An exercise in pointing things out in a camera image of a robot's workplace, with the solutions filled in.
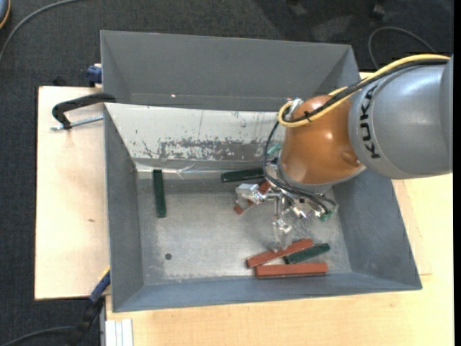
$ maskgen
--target gray bin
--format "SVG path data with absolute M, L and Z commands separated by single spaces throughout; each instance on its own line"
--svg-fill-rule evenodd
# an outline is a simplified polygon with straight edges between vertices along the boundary
M 286 97 L 310 97 L 358 79 L 349 46 L 315 43 L 102 32 L 102 63 L 105 92 L 118 102 L 145 105 L 133 127 L 149 124 L 152 105 L 274 112 Z M 330 221 L 295 227 L 296 238 L 331 245 L 315 259 L 327 261 L 327 275 L 257 280 L 244 261 L 267 250 L 272 204 L 236 215 L 235 185 L 222 184 L 218 176 L 221 168 L 253 167 L 258 154 L 247 164 L 206 164 L 209 174 L 188 169 L 190 179 L 167 175 L 167 217 L 157 218 L 149 166 L 168 169 L 191 161 L 149 152 L 134 157 L 130 140 L 137 133 L 129 124 L 136 107 L 115 116 L 111 106 L 104 111 L 104 129 L 115 311 L 421 288 L 390 180 L 365 171 L 330 191 L 339 204 Z M 152 125 L 151 141 L 161 129 L 161 123 Z

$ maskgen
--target black clamp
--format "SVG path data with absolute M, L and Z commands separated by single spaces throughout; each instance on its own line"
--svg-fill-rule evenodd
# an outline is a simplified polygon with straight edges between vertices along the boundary
M 81 107 L 87 107 L 89 105 L 99 104 L 100 102 L 116 102 L 115 97 L 110 94 L 100 92 L 97 94 L 91 94 L 88 96 L 79 97 L 78 99 L 72 99 L 65 102 L 56 104 L 52 110 L 53 117 L 61 123 L 65 130 L 72 128 L 71 121 L 67 119 L 64 112 L 79 109 Z

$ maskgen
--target wooden table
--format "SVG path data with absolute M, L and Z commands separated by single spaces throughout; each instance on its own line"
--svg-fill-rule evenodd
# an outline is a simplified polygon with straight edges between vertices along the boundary
M 39 89 L 37 300 L 89 295 L 109 263 L 102 122 L 50 130 L 56 103 L 95 91 Z M 394 188 L 423 290 L 130 313 L 112 313 L 107 296 L 105 316 L 132 319 L 137 346 L 454 344 L 452 175 Z

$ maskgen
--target green block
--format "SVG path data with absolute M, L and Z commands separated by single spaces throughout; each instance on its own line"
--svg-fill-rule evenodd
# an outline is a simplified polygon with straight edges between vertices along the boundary
M 156 201 L 156 212 L 157 218 L 166 217 L 166 201 L 165 201 L 165 189 L 164 189 L 164 178 L 161 173 L 161 169 L 154 169 L 152 171 L 153 176 L 153 194 Z
M 329 244 L 319 244 L 308 249 L 304 249 L 303 251 L 295 252 L 293 254 L 287 255 L 285 257 L 285 262 L 287 264 L 295 264 L 297 262 L 304 262 L 307 259 L 312 257 L 316 257 L 317 255 L 323 254 L 330 250 Z
M 238 170 L 235 172 L 226 172 L 221 174 L 221 182 L 240 182 L 251 179 L 264 178 L 264 171 L 262 168 Z

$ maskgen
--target black carpet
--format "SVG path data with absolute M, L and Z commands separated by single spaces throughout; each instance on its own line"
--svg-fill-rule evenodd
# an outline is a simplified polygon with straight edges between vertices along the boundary
M 60 0 L 12 0 L 0 47 L 22 18 L 55 1 Z M 381 22 L 369 18 L 372 5 L 373 0 L 301 0 L 298 6 L 284 0 L 93 0 L 27 23 L 0 63 L 0 345 L 39 329 L 74 325 L 85 307 L 82 299 L 34 301 L 36 86 L 52 84 L 56 76 L 69 86 L 88 86 L 86 69 L 100 62 L 100 30 L 346 43 L 363 71 L 374 69 L 367 40 L 378 27 L 410 30 L 436 52 L 453 53 L 454 0 L 389 0 Z M 427 51 L 391 31 L 376 35 L 373 50 L 378 63 Z M 24 345 L 61 340 L 57 334 Z M 97 345 L 97 329 L 82 344 Z

